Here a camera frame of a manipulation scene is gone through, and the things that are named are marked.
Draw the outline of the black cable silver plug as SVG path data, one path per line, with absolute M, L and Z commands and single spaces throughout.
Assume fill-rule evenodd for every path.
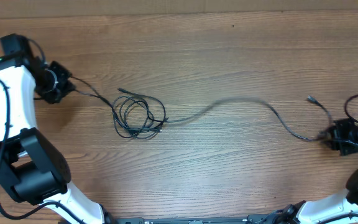
M 80 78 L 74 79 L 90 89 L 89 93 L 81 90 L 77 90 L 77 93 L 97 98 L 111 109 L 113 128 L 122 138 L 151 139 L 161 132 L 163 125 L 168 121 L 165 106 L 152 96 L 119 88 L 121 95 L 109 100 L 88 82 Z

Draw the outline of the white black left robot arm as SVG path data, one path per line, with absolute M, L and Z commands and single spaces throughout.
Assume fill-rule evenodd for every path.
M 35 56 L 33 44 L 19 34 L 1 38 L 0 190 L 35 212 L 53 210 L 65 223 L 113 223 L 111 214 L 72 182 L 66 159 L 37 127 L 35 100 L 58 103 L 75 86 L 65 67 Z M 1 201 L 0 214 L 6 215 Z

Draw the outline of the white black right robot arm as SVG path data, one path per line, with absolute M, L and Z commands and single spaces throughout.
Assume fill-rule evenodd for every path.
M 354 118 L 334 122 L 322 137 L 340 155 L 358 152 L 358 121 Z M 346 182 L 345 189 L 316 201 L 288 205 L 273 219 L 273 223 L 358 223 L 358 169 Z

